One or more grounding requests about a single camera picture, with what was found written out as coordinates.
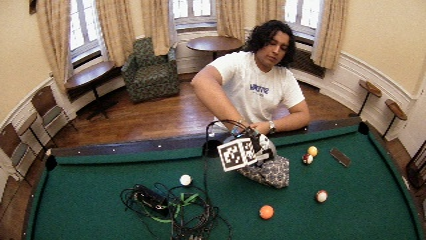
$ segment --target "window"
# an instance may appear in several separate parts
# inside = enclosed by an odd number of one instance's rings
[[[93,0],[71,0],[69,48],[73,63],[93,54],[99,55],[95,17]]]
[[[286,0],[284,21],[295,32],[315,36],[320,0]]]
[[[215,23],[214,0],[173,0],[175,25]]]

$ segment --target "billiard ball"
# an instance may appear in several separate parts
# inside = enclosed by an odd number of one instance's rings
[[[183,186],[187,186],[187,185],[190,184],[190,182],[191,182],[190,176],[186,175],[186,174],[183,174],[183,175],[181,176],[179,182],[181,182],[181,184],[182,184]]]
[[[264,205],[263,207],[260,207],[259,216],[262,219],[267,220],[268,218],[271,218],[272,215],[274,215],[274,209],[271,206]]]
[[[304,163],[306,165],[308,165],[308,164],[311,164],[314,158],[312,158],[312,156],[311,156],[308,153],[306,153],[306,154],[303,155],[303,157],[302,157],[302,160],[303,160],[303,163]]]
[[[316,149],[316,147],[310,146],[310,147],[307,148],[307,153],[308,153],[312,157],[315,157],[316,154],[318,154],[318,149]]]
[[[319,203],[324,202],[324,200],[327,200],[327,196],[328,196],[327,192],[324,190],[319,190],[316,192],[316,201]]]

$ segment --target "green upholstered armchair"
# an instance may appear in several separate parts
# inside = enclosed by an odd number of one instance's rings
[[[131,101],[141,102],[178,94],[178,76],[174,49],[167,55],[155,56],[151,38],[137,39],[121,68]]]

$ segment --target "patterned bag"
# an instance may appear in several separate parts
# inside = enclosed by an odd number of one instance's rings
[[[275,155],[270,160],[237,169],[237,172],[263,185],[283,188],[288,186],[288,166],[288,159]]]

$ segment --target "white cue ball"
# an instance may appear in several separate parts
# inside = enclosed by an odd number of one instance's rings
[[[191,182],[191,178],[187,174],[181,176],[179,182],[183,186],[187,186]]]
[[[324,190],[319,190],[316,192],[316,201],[319,203],[324,202],[324,200],[327,200],[327,196],[328,196],[327,192]]]

